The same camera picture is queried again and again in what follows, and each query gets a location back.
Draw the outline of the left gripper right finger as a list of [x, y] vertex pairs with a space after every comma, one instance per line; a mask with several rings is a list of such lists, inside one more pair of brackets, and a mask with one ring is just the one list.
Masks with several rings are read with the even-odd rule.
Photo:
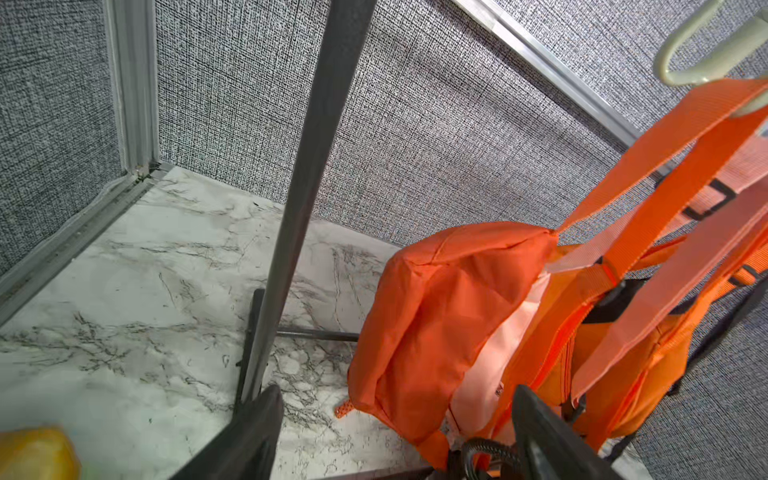
[[621, 478], [525, 385], [515, 390], [512, 423], [524, 479]]

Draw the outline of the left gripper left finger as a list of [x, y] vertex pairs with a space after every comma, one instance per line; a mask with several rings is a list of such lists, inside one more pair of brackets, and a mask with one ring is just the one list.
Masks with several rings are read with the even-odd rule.
[[269, 385], [172, 479], [269, 479], [283, 414], [281, 390]]

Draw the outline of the red-orange sling bag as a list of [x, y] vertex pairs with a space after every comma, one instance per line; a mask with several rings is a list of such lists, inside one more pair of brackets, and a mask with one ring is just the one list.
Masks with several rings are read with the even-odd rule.
[[[766, 110], [746, 113], [745, 106], [766, 90], [763, 79], [723, 79], [691, 90], [623, 155], [566, 225], [601, 212], [657, 167], [680, 156], [680, 164], [657, 184], [654, 193], [679, 172], [703, 139], [746, 142], [762, 136]], [[740, 192], [711, 178], [694, 201], [676, 214], [681, 227], [656, 237], [653, 245], [671, 246], [665, 261], [673, 254], [674, 243], [686, 240], [703, 225], [742, 226], [761, 217], [767, 219], [767, 174]], [[560, 259], [557, 251], [571, 252], [588, 243], [563, 245], [559, 238], [559, 230], [539, 226], [482, 223], [441, 231], [397, 252], [379, 281], [348, 370], [348, 399], [337, 415], [355, 409], [375, 416], [440, 470], [448, 467], [458, 440], [483, 438], [513, 444], [516, 388], [529, 387], [547, 404], [529, 383], [495, 388], [511, 405], [503, 415], [505, 424], [493, 433], [455, 436], [446, 415], [491, 336], [519, 309], [546, 267]], [[623, 289], [632, 280], [652, 277], [661, 263], [627, 272]], [[582, 412], [576, 401], [562, 409], [548, 406], [575, 431], [575, 420]]]

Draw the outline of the pink sling bag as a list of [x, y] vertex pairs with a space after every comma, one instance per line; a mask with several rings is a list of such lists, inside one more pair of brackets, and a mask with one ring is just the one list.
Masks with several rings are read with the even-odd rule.
[[454, 394], [446, 422], [455, 436], [483, 436], [505, 424], [511, 400], [495, 388], [529, 383], [550, 406], [562, 409], [583, 396], [572, 386], [604, 331], [579, 333], [589, 314], [612, 294], [623, 292], [624, 275], [664, 261], [671, 246], [656, 237], [681, 227], [675, 216], [694, 201], [711, 178], [740, 192], [767, 174], [767, 140], [703, 139], [677, 173], [611, 228], [548, 265], [519, 309], [491, 336]]

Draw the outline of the black sling bag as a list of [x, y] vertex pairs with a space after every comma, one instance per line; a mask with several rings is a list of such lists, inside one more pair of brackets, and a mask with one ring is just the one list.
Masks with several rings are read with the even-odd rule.
[[[679, 394], [685, 376], [690, 373], [698, 363], [700, 363], [704, 358], [706, 358], [717, 349], [727, 334], [738, 323], [747, 318], [747, 316], [760, 304], [766, 293], [767, 275], [757, 281], [749, 295], [742, 299], [740, 303], [736, 305], [736, 307], [734, 307], [727, 315], [722, 317], [709, 331], [709, 333], [698, 345], [694, 353], [691, 354], [691, 356], [688, 358], [683, 375], [672, 384], [671, 388], [668, 390], [665, 396], [672, 397]], [[683, 313], [687, 313], [687, 311], [692, 308], [692, 305], [696, 299], [697, 297], [694, 296], [689, 300], [681, 302], [671, 311], [671, 315], [681, 315]], [[610, 453], [604, 457], [604, 460], [612, 465], [624, 453], [638, 432], [639, 429], [638, 431], [631, 433], [618, 441], [618, 443], [612, 447]]]

